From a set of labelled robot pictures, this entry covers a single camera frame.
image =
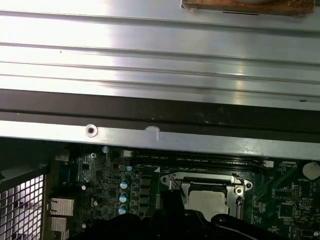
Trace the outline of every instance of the blue capacitor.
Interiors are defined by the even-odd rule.
[[[102,147],[102,152],[107,154],[109,152],[109,148],[107,146]]]
[[[127,213],[127,205],[122,204],[122,205],[119,207],[118,212],[119,212],[120,215],[126,214],[126,213]]]
[[[126,170],[127,172],[131,172],[131,171],[132,171],[132,166],[126,166],[126,167],[125,167],[125,170]]]
[[[120,188],[121,189],[127,189],[128,188],[128,186],[129,186],[129,183],[128,183],[128,181],[127,180],[121,180],[121,182],[120,182]]]
[[[126,192],[121,193],[119,197],[120,203],[124,204],[127,200],[128,200],[128,194]]]

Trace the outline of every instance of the silver metal frame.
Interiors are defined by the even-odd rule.
[[[320,110],[320,14],[4,0],[0,89]]]
[[[196,135],[158,130],[98,127],[94,137],[86,126],[0,121],[8,138],[88,143],[131,148],[320,160],[320,144],[253,138]]]

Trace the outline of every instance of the green circuit board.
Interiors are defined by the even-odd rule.
[[[266,161],[272,165],[266,167]],[[245,192],[245,221],[292,240],[312,239],[320,229],[320,180],[303,175],[306,163],[82,146],[73,162],[64,165],[76,172],[72,184],[92,184],[76,200],[72,232],[81,232],[87,219],[108,220],[124,212],[152,216],[161,208],[160,192],[168,189],[161,177],[186,172],[237,175],[252,182],[252,189]],[[102,200],[93,205],[96,198]]]

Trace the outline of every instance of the motherboard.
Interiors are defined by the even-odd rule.
[[[59,187],[75,191],[68,190],[71,235],[96,219],[151,217],[161,208],[161,192],[174,189],[186,209],[208,221],[229,214],[288,239],[319,237],[316,162],[97,145],[72,145],[69,152],[60,163]]]

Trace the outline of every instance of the metal drive cage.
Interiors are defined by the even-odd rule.
[[[40,175],[0,194],[0,240],[41,238],[43,188]]]

